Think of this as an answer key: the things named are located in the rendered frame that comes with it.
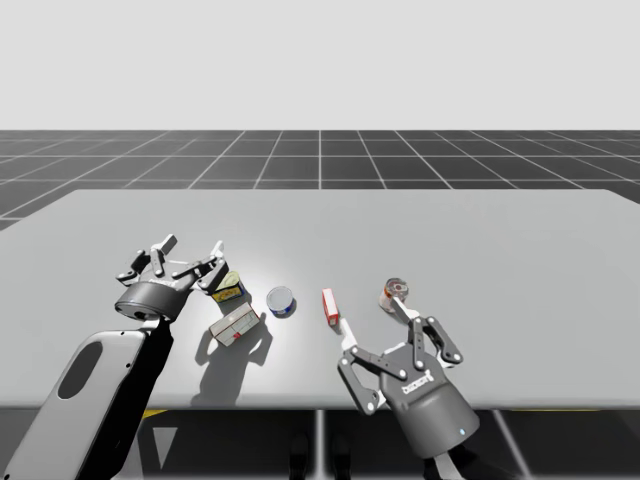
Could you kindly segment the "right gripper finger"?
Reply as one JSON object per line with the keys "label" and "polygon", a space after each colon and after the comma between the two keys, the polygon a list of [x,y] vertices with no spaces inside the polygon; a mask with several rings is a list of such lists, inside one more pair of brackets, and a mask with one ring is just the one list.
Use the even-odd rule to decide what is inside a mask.
{"label": "right gripper finger", "polygon": [[356,375],[354,366],[362,367],[377,378],[384,373],[398,380],[406,379],[406,370],[386,357],[359,347],[346,319],[339,320],[338,330],[342,334],[343,349],[337,365],[338,373],[359,412],[373,415],[386,402],[386,398],[381,390],[364,386]]}
{"label": "right gripper finger", "polygon": [[412,346],[413,365],[417,370],[424,371],[427,366],[425,337],[436,348],[435,359],[441,367],[452,368],[464,361],[462,353],[435,317],[423,317],[417,310],[406,307],[397,296],[392,298],[391,305],[396,316],[409,327],[408,342]]}

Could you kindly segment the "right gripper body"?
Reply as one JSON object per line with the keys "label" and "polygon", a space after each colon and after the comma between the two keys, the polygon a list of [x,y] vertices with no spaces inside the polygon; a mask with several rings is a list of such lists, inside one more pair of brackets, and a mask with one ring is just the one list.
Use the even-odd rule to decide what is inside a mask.
{"label": "right gripper body", "polygon": [[407,441],[420,458],[433,458],[461,445],[479,429],[480,420],[436,357],[426,353],[424,368],[415,367],[413,346],[401,343],[382,358],[407,373],[398,379],[379,376],[380,390]]}

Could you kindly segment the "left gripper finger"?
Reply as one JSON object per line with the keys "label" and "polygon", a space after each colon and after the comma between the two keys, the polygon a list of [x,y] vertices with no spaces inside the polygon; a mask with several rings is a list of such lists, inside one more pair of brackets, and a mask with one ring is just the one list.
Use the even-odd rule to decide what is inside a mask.
{"label": "left gripper finger", "polygon": [[225,276],[226,260],[222,240],[215,244],[204,259],[187,263],[171,271],[174,281],[184,282],[182,289],[198,290],[208,296],[215,293]]}
{"label": "left gripper finger", "polygon": [[117,281],[124,286],[136,282],[148,281],[152,278],[165,277],[166,257],[176,246],[175,235],[167,235],[161,242],[152,244],[147,250],[138,249],[126,261],[125,268],[115,275]]}

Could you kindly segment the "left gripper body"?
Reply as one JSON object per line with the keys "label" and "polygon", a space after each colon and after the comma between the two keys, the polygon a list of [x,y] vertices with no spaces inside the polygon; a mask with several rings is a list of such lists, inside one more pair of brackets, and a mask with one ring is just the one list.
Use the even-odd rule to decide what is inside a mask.
{"label": "left gripper body", "polygon": [[141,322],[173,322],[184,308],[193,284],[193,277],[178,280],[149,278],[130,282],[114,308],[121,315]]}

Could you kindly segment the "green and blue rectangular can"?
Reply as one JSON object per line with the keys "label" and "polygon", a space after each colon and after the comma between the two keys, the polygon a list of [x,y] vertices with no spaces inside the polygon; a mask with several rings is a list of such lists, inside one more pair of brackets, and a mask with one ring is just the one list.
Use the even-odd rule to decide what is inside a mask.
{"label": "green and blue rectangular can", "polygon": [[238,272],[229,271],[218,288],[212,294],[212,298],[218,304],[242,297],[245,294],[244,286]]}

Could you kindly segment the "red and white carton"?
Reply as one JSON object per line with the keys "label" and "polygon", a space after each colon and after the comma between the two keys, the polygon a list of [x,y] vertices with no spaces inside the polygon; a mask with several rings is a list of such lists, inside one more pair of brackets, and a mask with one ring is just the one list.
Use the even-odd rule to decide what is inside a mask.
{"label": "red and white carton", "polygon": [[250,303],[245,302],[210,326],[212,337],[225,347],[258,325],[259,316]]}

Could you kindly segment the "blue flat can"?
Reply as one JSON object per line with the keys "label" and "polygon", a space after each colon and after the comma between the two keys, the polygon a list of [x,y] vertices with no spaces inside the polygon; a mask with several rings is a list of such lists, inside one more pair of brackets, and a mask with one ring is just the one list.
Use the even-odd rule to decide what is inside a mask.
{"label": "blue flat can", "polygon": [[295,298],[288,287],[277,286],[268,292],[266,304],[273,315],[287,317],[294,309]]}

